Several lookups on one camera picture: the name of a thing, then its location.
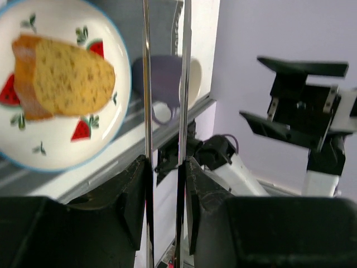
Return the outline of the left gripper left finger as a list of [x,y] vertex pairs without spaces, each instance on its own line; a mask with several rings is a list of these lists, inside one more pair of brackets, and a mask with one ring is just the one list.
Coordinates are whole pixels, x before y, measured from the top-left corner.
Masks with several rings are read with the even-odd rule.
[[1,198],[2,267],[133,267],[142,238],[146,159],[62,204]]

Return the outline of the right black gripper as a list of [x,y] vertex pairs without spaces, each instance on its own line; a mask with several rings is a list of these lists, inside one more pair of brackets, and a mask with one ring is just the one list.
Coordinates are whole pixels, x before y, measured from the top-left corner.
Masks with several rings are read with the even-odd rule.
[[307,75],[344,78],[349,63],[291,61],[262,56],[257,60],[277,73],[267,112],[270,121],[248,112],[239,112],[240,115],[256,135],[304,148],[318,148],[332,124],[341,96],[336,85],[306,84]]

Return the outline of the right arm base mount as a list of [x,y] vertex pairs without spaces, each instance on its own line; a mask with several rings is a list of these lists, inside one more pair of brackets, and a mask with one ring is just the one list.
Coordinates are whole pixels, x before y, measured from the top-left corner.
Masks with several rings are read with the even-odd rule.
[[[213,135],[206,140],[196,137],[196,122],[188,125],[187,149],[188,156],[192,156],[201,166],[213,171],[225,164],[232,163],[232,156],[239,152],[239,143],[231,134]],[[158,162],[154,171],[157,174],[157,184],[179,165],[179,136],[169,140],[158,149]]]

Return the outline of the metal tongs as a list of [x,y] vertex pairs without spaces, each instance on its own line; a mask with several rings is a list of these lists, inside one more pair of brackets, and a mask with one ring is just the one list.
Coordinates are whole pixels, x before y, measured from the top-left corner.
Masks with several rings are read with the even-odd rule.
[[[174,267],[184,266],[184,204],[185,204],[185,177],[184,161],[186,158],[187,142],[187,114],[189,96],[189,77],[191,62],[191,1],[184,3],[184,30],[182,38],[182,72],[180,84],[180,120],[178,139],[178,181],[176,201],[176,232]],[[153,202],[153,131],[152,131],[152,94],[151,94],[151,54],[149,34],[149,3],[143,1],[143,96],[145,122],[145,156],[146,171],[146,266],[155,266],[154,255],[154,202]]]

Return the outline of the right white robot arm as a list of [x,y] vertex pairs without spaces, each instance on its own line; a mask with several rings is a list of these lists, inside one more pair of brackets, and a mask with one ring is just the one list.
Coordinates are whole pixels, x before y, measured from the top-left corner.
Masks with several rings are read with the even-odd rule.
[[[345,61],[293,61],[259,56],[276,75],[267,116],[241,115],[256,135],[308,149],[302,194],[334,197],[345,165],[345,139],[356,132],[356,90],[307,83],[307,77],[345,77]],[[195,157],[207,174],[234,195],[267,195],[243,163],[237,142],[215,135]]]

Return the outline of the sliced bread loaf piece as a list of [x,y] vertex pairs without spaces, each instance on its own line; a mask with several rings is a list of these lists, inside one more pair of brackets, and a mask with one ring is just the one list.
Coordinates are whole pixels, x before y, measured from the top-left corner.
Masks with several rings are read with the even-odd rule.
[[90,50],[21,34],[12,51],[13,87],[27,120],[86,116],[101,110],[112,96],[114,68]]

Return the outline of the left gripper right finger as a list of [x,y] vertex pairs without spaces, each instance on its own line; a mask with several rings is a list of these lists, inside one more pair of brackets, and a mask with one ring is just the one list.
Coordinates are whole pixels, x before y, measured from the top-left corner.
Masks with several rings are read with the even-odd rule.
[[185,161],[196,267],[355,267],[356,204],[343,198],[234,196]]

